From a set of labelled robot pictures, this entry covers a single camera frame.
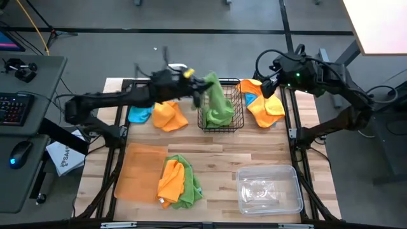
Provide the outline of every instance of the folded towel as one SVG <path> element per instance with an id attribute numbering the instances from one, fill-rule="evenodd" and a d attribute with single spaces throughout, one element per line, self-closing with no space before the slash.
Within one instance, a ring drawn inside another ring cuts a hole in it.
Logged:
<path id="1" fill-rule="evenodd" d="M 193 174 L 192 166 L 181 155 L 169 156 L 167 160 L 177 160 L 184 165 L 185 169 L 184 193 L 181 194 L 178 202 L 171 204 L 171 206 L 175 209 L 180 207 L 189 209 L 197 200 L 203 197 L 199 180 Z"/>
<path id="2" fill-rule="evenodd" d="M 153 109 L 153 125 L 161 128 L 166 132 L 177 130 L 188 124 L 188 120 L 184 117 L 179 109 L 177 102 L 156 103 Z"/>
<path id="3" fill-rule="evenodd" d="M 177 160 L 168 160 L 163 177 L 158 182 L 157 198 L 165 209 L 171 203 L 176 203 L 180 194 L 184 193 L 184 165 Z"/>
<path id="4" fill-rule="evenodd" d="M 151 115 L 151 108 L 137 108 L 132 106 L 128 114 L 128 120 L 132 123 L 145 123 Z"/>

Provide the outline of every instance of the yellow tag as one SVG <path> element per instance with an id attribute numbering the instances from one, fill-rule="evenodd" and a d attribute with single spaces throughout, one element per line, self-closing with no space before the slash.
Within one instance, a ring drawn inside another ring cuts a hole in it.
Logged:
<path id="1" fill-rule="evenodd" d="M 188 69 L 185 73 L 184 73 L 184 77 L 189 79 L 193 74 L 195 73 L 194 69 Z"/>

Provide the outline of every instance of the clear plastic container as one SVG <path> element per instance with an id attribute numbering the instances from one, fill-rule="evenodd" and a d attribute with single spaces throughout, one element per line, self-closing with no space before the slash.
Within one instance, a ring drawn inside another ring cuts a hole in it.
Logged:
<path id="1" fill-rule="evenodd" d="M 241 168 L 236 183 L 242 214 L 296 214 L 303 208 L 297 174 L 291 165 Z"/>

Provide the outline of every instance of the transparent orange sheet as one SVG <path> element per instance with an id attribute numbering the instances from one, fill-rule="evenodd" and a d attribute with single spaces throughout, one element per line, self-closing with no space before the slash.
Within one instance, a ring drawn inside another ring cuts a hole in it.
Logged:
<path id="1" fill-rule="evenodd" d="M 167 148 L 131 143 L 114 191 L 116 198 L 156 203 Z"/>

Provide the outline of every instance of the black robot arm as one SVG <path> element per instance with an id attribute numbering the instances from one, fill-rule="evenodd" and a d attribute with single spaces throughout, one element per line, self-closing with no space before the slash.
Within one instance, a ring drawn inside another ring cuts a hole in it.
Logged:
<path id="1" fill-rule="evenodd" d="M 273 61 L 271 76 L 263 76 L 258 71 L 259 59 L 267 52 L 280 55 Z M 351 106 L 344 109 L 336 118 L 312 128 L 301 127 L 292 130 L 296 146 L 308 149 L 315 138 L 339 130 L 359 130 L 364 128 L 373 113 L 373 101 L 352 81 L 343 64 L 323 62 L 305 53 L 304 45 L 299 45 L 294 53 L 282 53 L 278 50 L 264 51 L 256 61 L 254 78 L 262 81 L 261 91 L 266 98 L 274 94 L 279 86 L 321 96 L 325 92 L 339 94 Z"/>
<path id="2" fill-rule="evenodd" d="M 193 103 L 200 107 L 200 96 L 212 83 L 193 76 L 193 70 L 180 67 L 164 69 L 153 73 L 150 82 L 142 87 L 132 87 L 129 92 L 96 93 L 75 95 L 65 104 L 65 119 L 73 125 L 87 126 L 85 132 L 101 134 L 106 147 L 118 148 L 123 140 L 123 130 L 116 125 L 107 125 L 93 117 L 91 111 L 97 108 L 135 106 L 149 108 L 156 102 L 192 96 Z"/>

